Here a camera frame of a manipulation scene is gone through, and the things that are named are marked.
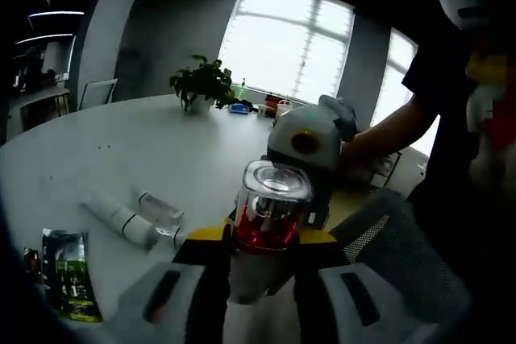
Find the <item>green leaves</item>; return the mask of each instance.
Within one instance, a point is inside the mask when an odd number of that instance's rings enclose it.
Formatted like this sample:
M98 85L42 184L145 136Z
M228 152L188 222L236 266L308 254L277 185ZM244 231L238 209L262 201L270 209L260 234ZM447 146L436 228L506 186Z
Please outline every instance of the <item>green leaves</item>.
M234 94L231 91L231 70L225 68L222 71L220 67L223 62L219 59L209 62L205 56L191 57L201 61L199 67L182 68L169 79L170 87L175 89L185 111L199 95L206 100L213 98L219 109L232 103Z

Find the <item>potted plant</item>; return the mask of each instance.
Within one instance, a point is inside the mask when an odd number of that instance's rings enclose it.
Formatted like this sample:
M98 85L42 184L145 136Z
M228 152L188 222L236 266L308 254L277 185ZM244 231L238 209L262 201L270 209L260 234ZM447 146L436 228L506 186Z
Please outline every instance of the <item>potted plant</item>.
M170 87L176 90L185 112L205 113L216 103L222 109L231 103L235 93L231 90L231 70L220 69L221 60L208 62L205 56L192 56L200 60L198 68L182 68L170 77Z

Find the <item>white flower pot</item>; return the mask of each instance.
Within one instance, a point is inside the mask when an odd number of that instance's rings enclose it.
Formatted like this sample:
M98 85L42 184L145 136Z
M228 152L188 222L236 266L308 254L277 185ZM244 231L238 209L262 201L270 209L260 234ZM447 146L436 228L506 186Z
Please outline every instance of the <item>white flower pot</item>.
M210 107L213 105L214 99L213 98L206 98L204 96L198 96L195 100L193 100L192 105L188 107L187 113L188 114L208 114L208 110L210 110Z

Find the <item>red liquid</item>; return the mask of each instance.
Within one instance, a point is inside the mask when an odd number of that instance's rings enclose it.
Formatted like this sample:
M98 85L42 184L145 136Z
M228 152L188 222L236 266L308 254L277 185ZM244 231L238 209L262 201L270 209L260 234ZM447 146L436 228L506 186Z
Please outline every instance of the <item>red liquid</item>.
M299 216L272 219L255 216L248 218L247 206L236 227L236 240L239 247L249 253L270 254L286 249L298 232Z

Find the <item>person's arm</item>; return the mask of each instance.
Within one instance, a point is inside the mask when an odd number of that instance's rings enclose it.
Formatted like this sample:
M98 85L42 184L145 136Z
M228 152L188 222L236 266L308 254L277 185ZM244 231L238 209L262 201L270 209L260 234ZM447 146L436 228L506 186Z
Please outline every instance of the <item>person's arm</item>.
M378 125L345 143L341 150L344 165L369 163L408 147L427 132L436 116L435 110L414 95Z

